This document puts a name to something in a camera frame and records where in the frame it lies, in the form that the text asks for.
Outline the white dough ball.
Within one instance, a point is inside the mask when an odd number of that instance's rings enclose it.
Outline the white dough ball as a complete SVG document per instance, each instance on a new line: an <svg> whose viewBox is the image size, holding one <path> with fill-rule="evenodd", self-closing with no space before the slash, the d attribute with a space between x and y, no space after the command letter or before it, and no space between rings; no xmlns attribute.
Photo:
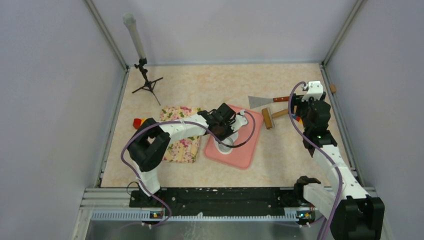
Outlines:
<svg viewBox="0 0 424 240"><path fill-rule="evenodd" d="M236 132L226 139L222 140L223 144L219 143L216 139L213 139L215 148L219 153L223 155L229 155L232 152L232 148L230 146L235 145L235 141L237 140L239 134Z"/></svg>

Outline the wooden rolling pin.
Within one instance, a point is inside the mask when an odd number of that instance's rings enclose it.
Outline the wooden rolling pin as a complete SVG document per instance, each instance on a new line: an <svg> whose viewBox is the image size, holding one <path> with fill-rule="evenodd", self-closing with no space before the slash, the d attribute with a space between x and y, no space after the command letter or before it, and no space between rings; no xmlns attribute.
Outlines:
<svg viewBox="0 0 424 240"><path fill-rule="evenodd" d="M286 116L288 114L289 114L288 108L277 111L277 112L272 112L269 107L263 108L261 110L263 122L267 130L272 129L275 126L275 119Z"/></svg>

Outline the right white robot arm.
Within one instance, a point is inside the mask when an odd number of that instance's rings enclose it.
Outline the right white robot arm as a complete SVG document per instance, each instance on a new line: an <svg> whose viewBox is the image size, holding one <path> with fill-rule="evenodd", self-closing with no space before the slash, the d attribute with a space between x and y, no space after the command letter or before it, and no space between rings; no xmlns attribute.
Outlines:
<svg viewBox="0 0 424 240"><path fill-rule="evenodd" d="M293 192L299 206L313 204L325 217L321 240L331 234L335 240L379 240L385 205L361 186L343 160L337 142L328 130L331 106L323 97L294 94L290 109L300 118L304 147L325 172L333 193L317 180L306 180Z"/></svg>

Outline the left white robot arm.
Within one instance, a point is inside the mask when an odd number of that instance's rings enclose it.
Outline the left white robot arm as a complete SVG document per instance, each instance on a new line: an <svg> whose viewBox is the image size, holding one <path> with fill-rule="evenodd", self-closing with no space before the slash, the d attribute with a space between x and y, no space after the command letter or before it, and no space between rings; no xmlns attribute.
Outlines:
<svg viewBox="0 0 424 240"><path fill-rule="evenodd" d="M191 137L211 135L219 145L227 149L236 148L231 138L248 122L244 110L235 112L226 103L217 109L201 110L181 119L163 122L153 118L145 120L126 148L138 167L136 176L143 191L141 200L149 207L160 202L158 190L161 186L157 168L171 144Z"/></svg>

